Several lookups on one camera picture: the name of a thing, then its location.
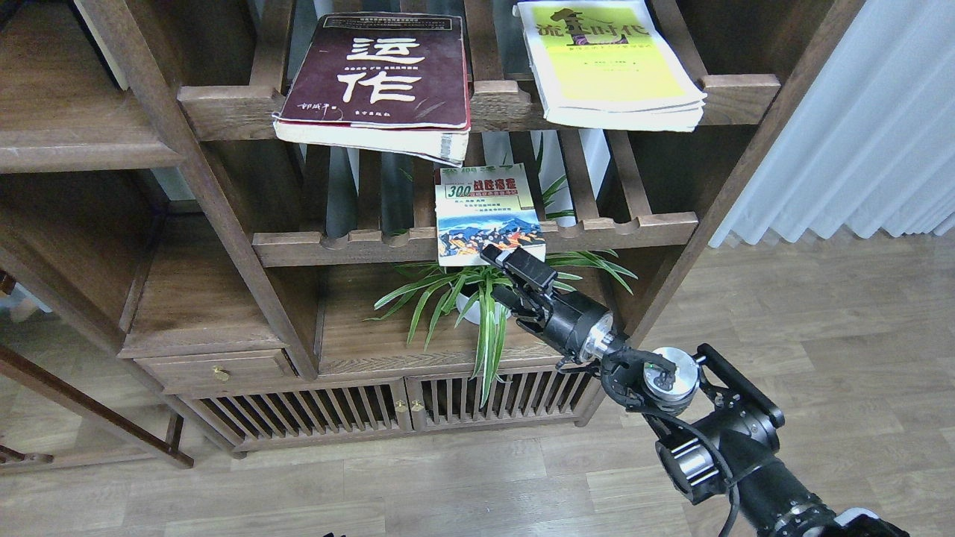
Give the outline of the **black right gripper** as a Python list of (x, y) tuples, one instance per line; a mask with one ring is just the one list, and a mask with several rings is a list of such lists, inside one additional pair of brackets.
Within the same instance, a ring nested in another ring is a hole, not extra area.
[(558, 273), (517, 247), (502, 251), (488, 244), (480, 258), (500, 269), (518, 289), (494, 285), (492, 298), (523, 330), (559, 351), (559, 366), (587, 366), (616, 351), (612, 313), (582, 292), (553, 290)]

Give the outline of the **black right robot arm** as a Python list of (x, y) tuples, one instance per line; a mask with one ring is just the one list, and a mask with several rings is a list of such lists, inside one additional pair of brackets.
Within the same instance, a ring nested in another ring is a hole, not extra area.
[(743, 374), (702, 344), (633, 349), (612, 313), (580, 292), (554, 289), (556, 272), (522, 248), (488, 245), (485, 262), (511, 279), (492, 296), (526, 332), (559, 351), (558, 371), (593, 375), (611, 400), (638, 412), (675, 488), (694, 504), (727, 495), (721, 535), (744, 515), (760, 536), (901, 536), (868, 509), (836, 514), (777, 458), (783, 412)]

